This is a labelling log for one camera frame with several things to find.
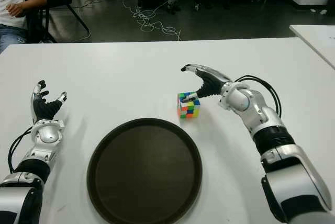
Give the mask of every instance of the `black cable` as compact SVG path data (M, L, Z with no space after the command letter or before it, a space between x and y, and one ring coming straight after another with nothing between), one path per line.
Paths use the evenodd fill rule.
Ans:
M276 112L279 115L279 117L282 117L282 104L281 101L279 99L279 96L276 92L276 90L265 80L260 79L259 77L256 76L252 76L252 75L245 75L242 76L238 79L235 80L235 82L241 82L241 81L247 81L247 80L251 80L251 81L255 81L258 82L260 84L262 84L272 95L273 99L274 99L274 103L276 106Z
M13 154L16 150L16 148L18 147L18 145L20 144L22 138L27 135L30 134L30 130L32 129L32 127L29 127L23 134L21 134L19 137L17 137L16 140L14 140L14 142L12 143L12 145L9 148L9 152L8 152L8 166L9 166L9 171L10 173L14 173L14 168L13 168L13 164L12 164L12 157Z

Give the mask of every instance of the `person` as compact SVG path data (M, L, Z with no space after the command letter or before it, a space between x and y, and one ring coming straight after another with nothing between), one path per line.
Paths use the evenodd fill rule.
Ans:
M0 0L0 53L10 44L27 42L25 12L47 4L47 0Z

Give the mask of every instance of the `man's arm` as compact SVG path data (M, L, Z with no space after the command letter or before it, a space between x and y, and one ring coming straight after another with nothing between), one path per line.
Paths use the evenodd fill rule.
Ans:
M11 16L20 16L23 12L45 6L47 0L27 0L22 3L9 4L6 9L8 10Z

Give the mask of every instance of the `silver robot arm segment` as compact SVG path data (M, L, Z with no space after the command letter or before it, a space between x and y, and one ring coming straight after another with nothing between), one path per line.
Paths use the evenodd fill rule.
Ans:
M34 146L18 167L0 184L0 220L3 224L38 224L44 184L54 166L59 144L63 139L62 121L53 120L67 94L50 103L43 98L49 92L40 92L45 82L39 82L31 96Z
M261 155L266 172L261 182L275 218L281 222L307 223L299 220L306 220L302 216L307 213L317 213L315 218L321 216L322 220L328 220L324 223L335 223L335 217L329 214L332 205L326 184L302 148L295 144L278 114L266 105L262 94L205 66L188 64L182 68L186 70L200 76L204 85L186 97L185 102L221 95L219 105L241 117Z

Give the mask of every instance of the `white table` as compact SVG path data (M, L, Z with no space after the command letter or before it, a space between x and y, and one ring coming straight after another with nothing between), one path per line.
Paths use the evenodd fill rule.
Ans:
M142 117L181 126L202 156L202 190L180 223L278 223L261 187L260 156L240 118L220 108L219 97L210 97L202 99L199 118L178 119L177 93L202 84L180 71L187 63L211 66L232 79L255 74L270 82L289 132L335 198L335 72L298 38L9 46L0 55L0 178L8 173L9 145L31 124L31 91L45 79L50 99L62 91L69 98L56 116L66 129L45 187L41 224L105 223L87 195L90 156L112 129ZM264 88L250 84L273 106ZM30 146L25 138L14 166Z
M335 69L335 26L291 25L289 28Z

